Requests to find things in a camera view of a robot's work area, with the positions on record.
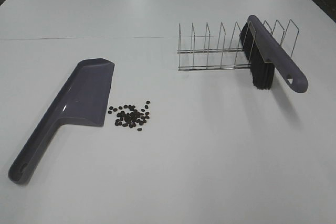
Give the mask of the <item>pile of coffee beans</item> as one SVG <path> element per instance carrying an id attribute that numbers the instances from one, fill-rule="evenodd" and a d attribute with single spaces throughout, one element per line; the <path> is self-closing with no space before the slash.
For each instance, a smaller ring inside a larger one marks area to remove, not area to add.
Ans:
<path id="1" fill-rule="evenodd" d="M 143 130 L 143 127 L 150 119 L 149 105 L 150 100 L 146 100 L 144 106 L 138 108 L 134 104 L 124 104 L 120 106 L 109 106 L 107 113 L 115 115 L 114 125 L 117 127 L 136 129 L 138 132 Z"/>

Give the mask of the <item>purple plastic dustpan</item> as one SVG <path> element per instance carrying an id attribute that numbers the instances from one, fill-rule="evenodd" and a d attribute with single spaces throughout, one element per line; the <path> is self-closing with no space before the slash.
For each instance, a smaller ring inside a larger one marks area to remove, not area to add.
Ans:
<path id="1" fill-rule="evenodd" d="M 57 130 L 63 125 L 102 127 L 115 64 L 103 58 L 79 62 L 8 170 L 15 184 L 27 184 Z"/>

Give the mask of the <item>purple brush black bristles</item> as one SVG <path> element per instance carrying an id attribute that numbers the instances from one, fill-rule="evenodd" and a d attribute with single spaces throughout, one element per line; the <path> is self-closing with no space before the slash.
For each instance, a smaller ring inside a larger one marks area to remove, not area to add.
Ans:
<path id="1" fill-rule="evenodd" d="M 294 92 L 307 91 L 308 79 L 257 16 L 247 18 L 239 39 L 257 89 L 269 90 L 277 70 Z"/>

